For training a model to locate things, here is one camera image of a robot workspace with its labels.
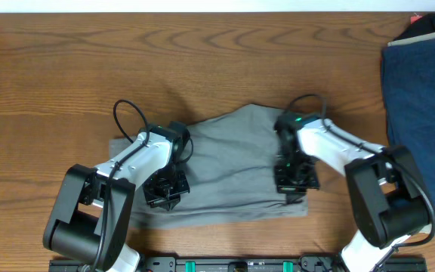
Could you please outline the grey shorts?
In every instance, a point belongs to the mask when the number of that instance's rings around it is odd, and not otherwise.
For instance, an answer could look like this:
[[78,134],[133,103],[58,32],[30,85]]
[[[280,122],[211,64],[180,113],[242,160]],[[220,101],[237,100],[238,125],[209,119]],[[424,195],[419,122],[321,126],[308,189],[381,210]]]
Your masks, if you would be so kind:
[[137,190],[131,227],[173,229],[307,215],[306,197],[288,201],[276,190],[279,140],[273,125],[281,113],[249,104],[189,126],[194,147],[184,171],[190,192],[166,211],[149,207],[143,190]]

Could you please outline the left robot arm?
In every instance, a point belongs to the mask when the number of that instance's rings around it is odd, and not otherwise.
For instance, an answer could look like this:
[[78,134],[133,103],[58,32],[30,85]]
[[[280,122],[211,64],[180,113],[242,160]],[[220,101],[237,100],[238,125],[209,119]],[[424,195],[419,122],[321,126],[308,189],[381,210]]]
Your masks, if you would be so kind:
[[136,271],[140,254],[125,242],[134,195],[148,206],[172,210],[189,193],[181,154],[191,142],[182,122],[149,125],[107,162],[66,172],[42,242],[82,263],[84,271]]

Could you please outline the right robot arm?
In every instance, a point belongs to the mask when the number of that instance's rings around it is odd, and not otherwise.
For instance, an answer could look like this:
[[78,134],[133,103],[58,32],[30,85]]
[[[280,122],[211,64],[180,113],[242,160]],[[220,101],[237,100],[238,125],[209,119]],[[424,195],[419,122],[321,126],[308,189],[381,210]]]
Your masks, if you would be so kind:
[[403,146],[363,141],[322,115],[285,111],[276,120],[280,156],[276,189],[289,202],[319,189],[315,164],[324,162],[347,182],[358,231],[335,256],[304,255],[300,271],[426,271],[424,258],[396,258],[435,214],[412,154]]

